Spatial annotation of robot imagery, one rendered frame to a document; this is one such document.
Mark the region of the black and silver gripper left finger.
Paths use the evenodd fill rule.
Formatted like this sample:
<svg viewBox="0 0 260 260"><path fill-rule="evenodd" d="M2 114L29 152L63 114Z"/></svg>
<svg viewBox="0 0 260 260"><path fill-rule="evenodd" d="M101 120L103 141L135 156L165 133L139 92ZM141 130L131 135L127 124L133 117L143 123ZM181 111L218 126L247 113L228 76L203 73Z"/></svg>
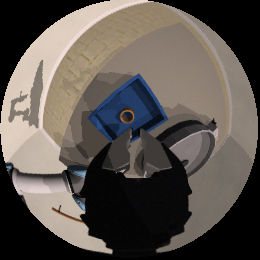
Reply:
<svg viewBox="0 0 260 260"><path fill-rule="evenodd" d="M129 128L112 142L109 142L91 161L80 195L84 198L89 189L98 181L116 177L117 172L125 174L130 169L131 137L133 128Z"/></svg>

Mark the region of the bronze cylindrical sleeve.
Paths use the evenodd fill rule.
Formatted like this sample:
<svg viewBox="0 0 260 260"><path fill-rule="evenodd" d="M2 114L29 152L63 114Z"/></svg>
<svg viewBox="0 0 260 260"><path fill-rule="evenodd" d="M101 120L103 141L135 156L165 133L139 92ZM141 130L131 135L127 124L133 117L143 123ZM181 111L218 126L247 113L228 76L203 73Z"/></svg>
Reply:
<svg viewBox="0 0 260 260"><path fill-rule="evenodd" d="M125 116L123 115L123 113L126 112L126 111L131 112L133 115L132 115L131 117L129 117L129 118L125 117ZM134 120L134 111L133 111L133 109L130 108L130 107L124 108L123 111L122 111L122 113L121 113L121 115L120 115L120 118L121 118L121 120L122 120L124 123L131 123L131 122Z"/></svg>

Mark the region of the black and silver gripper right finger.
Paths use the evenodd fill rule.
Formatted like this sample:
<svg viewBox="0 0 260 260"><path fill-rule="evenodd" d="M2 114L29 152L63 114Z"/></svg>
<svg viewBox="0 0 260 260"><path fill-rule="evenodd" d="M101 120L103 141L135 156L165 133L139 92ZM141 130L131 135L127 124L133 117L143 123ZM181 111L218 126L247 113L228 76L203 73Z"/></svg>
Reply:
<svg viewBox="0 0 260 260"><path fill-rule="evenodd" d="M188 183L186 170L179 158L164 144L142 128L138 128L138 136L142 139L144 151L143 167L150 178L154 172L160 177L169 177L181 183L188 196L192 190Z"/></svg>

